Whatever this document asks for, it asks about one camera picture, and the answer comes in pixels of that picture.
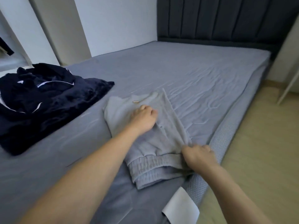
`floor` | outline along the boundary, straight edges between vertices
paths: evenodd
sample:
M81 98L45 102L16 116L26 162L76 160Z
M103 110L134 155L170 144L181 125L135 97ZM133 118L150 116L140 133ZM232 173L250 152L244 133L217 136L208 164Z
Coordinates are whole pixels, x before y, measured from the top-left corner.
M299 223L299 95L262 87L222 166L274 223ZM226 223L209 188L197 224Z

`gray fitted sheet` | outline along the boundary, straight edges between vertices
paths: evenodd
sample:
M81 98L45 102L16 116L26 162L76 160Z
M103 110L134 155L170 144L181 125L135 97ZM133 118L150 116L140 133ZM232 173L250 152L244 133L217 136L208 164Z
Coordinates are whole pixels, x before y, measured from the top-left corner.
M67 67L74 75L115 81L115 86L24 154L11 157L0 150L1 222L15 221L76 161L111 137L102 111L110 96L164 88L192 142L206 144L212 139L221 161L269 56L257 49L151 42ZM200 202L206 185L199 176L193 178L176 178L138 191L122 164L92 223L159 223L161 210L184 182L193 200Z

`dark gray upholstered headboard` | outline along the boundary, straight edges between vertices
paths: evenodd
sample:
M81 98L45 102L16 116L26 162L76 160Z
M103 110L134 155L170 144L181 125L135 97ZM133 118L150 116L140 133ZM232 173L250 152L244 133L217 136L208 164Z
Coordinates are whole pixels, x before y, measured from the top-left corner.
M158 41L278 53L299 0L158 0Z

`black hanging garment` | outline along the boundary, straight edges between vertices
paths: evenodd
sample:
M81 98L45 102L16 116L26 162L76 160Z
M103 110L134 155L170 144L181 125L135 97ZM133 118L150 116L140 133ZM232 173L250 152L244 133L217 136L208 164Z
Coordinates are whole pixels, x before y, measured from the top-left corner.
M0 47L9 55L13 55L15 52L11 50L11 48L3 41L3 39L0 37Z
M52 64L33 67L0 78L0 144L14 156L78 117L114 86Z

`white tag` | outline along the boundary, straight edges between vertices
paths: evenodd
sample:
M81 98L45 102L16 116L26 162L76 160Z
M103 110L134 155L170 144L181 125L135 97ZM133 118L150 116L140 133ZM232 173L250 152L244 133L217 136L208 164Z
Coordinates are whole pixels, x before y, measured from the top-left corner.
M196 224L199 209L188 193L180 187L163 208L162 213L171 224Z

